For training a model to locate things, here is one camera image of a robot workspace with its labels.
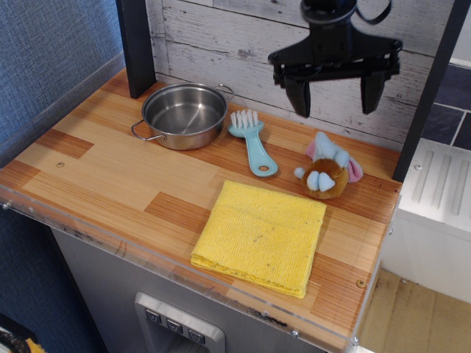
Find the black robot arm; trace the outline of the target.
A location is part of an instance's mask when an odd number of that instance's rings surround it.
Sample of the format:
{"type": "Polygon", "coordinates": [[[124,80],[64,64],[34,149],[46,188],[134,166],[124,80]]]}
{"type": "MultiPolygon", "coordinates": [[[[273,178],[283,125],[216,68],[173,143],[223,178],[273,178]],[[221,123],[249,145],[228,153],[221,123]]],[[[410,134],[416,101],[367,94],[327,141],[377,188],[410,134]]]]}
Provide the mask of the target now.
{"type": "Polygon", "coordinates": [[[400,72],[402,41],[357,30],[351,22],[360,12],[356,1],[302,1],[300,12],[307,38],[268,56],[274,82],[295,113],[310,115],[310,83],[352,78],[361,80],[363,113],[374,112],[386,81],[400,72]]]}

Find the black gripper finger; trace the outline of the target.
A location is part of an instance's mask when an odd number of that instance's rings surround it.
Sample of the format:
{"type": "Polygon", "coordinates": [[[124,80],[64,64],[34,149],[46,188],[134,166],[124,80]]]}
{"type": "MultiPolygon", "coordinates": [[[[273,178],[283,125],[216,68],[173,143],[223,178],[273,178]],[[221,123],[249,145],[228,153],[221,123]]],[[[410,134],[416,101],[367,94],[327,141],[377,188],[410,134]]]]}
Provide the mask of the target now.
{"type": "Polygon", "coordinates": [[[311,93],[309,83],[286,77],[284,85],[288,100],[296,114],[308,118],[311,113],[311,93]]]}
{"type": "Polygon", "coordinates": [[[361,103],[363,114],[374,112],[379,104],[386,82],[384,71],[375,71],[361,77],[361,103]]]}

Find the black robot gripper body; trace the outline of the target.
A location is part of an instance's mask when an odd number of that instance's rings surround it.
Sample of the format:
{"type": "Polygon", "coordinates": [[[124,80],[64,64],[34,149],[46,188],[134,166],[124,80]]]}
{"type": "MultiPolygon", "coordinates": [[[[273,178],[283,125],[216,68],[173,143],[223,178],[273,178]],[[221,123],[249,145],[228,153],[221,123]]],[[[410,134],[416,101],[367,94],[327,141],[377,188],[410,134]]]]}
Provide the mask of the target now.
{"type": "Polygon", "coordinates": [[[360,78],[378,85],[400,71],[403,42],[396,38],[368,35],[356,29],[357,10],[303,10],[309,24],[307,38],[271,53],[276,85],[286,79],[315,82],[360,78]]]}

